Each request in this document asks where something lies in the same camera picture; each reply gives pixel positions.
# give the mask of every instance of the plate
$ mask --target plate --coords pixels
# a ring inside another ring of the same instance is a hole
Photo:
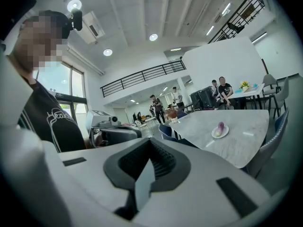
[[[216,137],[216,132],[217,132],[217,130],[218,130],[218,126],[215,127],[215,128],[213,129],[213,131],[212,131],[212,137],[214,137],[214,138],[216,138],[216,139],[219,139],[219,138],[222,138],[222,137],[224,137],[225,135],[227,135],[229,128],[228,128],[227,125],[224,125],[223,132],[222,132],[222,134],[221,134],[219,137]]]

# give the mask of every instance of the floor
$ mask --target floor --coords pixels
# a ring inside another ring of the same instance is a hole
[[[290,185],[295,172],[301,163],[303,156],[303,147],[301,146],[301,130],[303,129],[303,78],[296,76],[289,79],[289,96],[286,99],[286,107],[289,107],[288,125],[284,132],[283,139],[279,148],[273,154],[272,158],[263,166],[261,172],[257,176],[259,181],[270,194],[275,194],[279,190]],[[270,112],[269,127],[267,131],[267,140],[275,134],[273,119],[274,110]],[[153,125],[152,132],[146,127],[142,131],[143,137],[155,137],[161,139],[161,134],[158,130],[159,123],[155,120],[156,126]]]

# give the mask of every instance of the railing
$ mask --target railing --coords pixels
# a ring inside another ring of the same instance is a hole
[[[151,80],[153,78],[164,76],[180,70],[186,70],[186,67],[184,66],[182,60],[172,61],[170,63],[136,72],[127,77],[123,77],[119,80],[113,81],[109,84],[102,86],[101,89],[103,97],[126,89],[128,87],[134,86],[136,84]]]
[[[263,0],[244,0],[210,42],[234,38],[264,8]]]

